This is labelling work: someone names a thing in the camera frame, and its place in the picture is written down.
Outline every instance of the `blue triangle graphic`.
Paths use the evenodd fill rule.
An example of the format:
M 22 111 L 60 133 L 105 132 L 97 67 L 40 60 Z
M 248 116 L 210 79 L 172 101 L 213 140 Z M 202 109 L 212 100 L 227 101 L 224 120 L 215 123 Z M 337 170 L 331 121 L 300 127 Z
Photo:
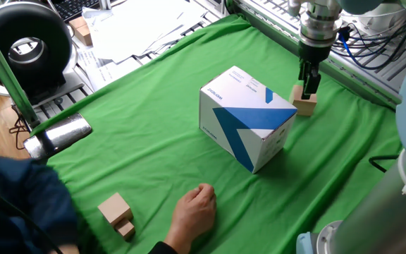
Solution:
M 273 100 L 273 91 L 266 87 L 266 103 L 269 104 Z
M 253 163 L 239 136 L 238 129 L 275 130 L 295 114 L 296 109 L 213 109 L 235 158 L 250 172 Z

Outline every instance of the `white paper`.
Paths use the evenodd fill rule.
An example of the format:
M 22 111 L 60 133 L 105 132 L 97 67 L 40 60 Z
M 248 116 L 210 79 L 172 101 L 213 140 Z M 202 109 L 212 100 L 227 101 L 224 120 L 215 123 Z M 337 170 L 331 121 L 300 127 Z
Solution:
M 79 51 L 78 63 L 84 68 L 94 91 L 100 90 L 141 66 L 133 57 L 119 64 L 112 60 L 98 59 L 93 49 Z
M 84 8 L 82 16 L 96 56 L 118 64 L 179 40 L 204 12 L 183 0 L 127 0 L 109 11 Z

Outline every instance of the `person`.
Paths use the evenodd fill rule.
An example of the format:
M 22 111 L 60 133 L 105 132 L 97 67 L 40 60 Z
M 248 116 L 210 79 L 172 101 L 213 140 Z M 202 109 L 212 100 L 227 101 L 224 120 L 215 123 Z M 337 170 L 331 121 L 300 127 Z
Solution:
M 64 254 L 78 254 L 78 219 L 67 188 L 33 159 L 0 157 L 0 196 L 43 229 Z M 0 253 L 54 254 L 51 245 L 0 204 Z
M 188 254 L 192 242 L 213 227 L 216 210 L 214 188 L 201 183 L 177 202 L 166 239 L 149 254 Z
M 35 160 L 0 157 L 0 196 L 26 213 L 64 254 L 78 254 L 77 218 L 70 194 L 57 173 Z M 0 253 L 55 254 L 23 218 L 0 207 Z M 210 230 L 216 215 L 214 188 L 201 183 L 176 204 L 164 241 L 150 254 L 187 254 L 192 242 Z

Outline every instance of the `dark blue sleeve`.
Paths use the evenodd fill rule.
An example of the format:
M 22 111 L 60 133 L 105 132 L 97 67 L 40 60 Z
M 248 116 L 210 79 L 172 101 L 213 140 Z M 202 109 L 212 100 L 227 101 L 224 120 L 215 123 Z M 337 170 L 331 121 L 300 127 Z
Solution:
M 177 252 L 164 242 L 158 242 L 148 254 L 177 254 Z
M 67 188 L 50 167 L 0 157 L 0 195 L 27 214 L 58 246 L 77 244 L 77 217 Z M 45 253 L 51 246 L 33 233 Z

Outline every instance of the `small wooden cube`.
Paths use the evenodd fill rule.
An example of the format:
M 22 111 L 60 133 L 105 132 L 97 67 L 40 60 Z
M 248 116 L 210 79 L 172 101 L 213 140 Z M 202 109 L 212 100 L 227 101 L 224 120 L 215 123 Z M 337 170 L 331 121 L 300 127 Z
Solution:
M 121 222 L 117 223 L 115 230 L 125 240 L 128 240 L 135 233 L 134 225 L 127 219 L 123 219 Z
M 115 193 L 108 200 L 100 204 L 98 209 L 112 227 L 122 219 L 133 219 L 133 212 L 130 206 L 118 193 Z
M 85 19 L 82 16 L 80 16 L 79 18 L 75 18 L 74 20 L 70 21 L 68 24 L 74 30 L 77 30 L 78 28 L 81 28 L 81 27 L 87 25 L 87 23 L 85 22 Z
M 297 115 L 311 116 L 317 104 L 317 96 L 311 95 L 309 99 L 302 99 L 303 87 L 294 85 L 290 93 L 289 102 L 297 108 Z
M 84 25 L 75 31 L 75 36 L 80 40 L 85 46 L 92 46 L 92 37 L 90 36 L 90 30 L 87 25 Z

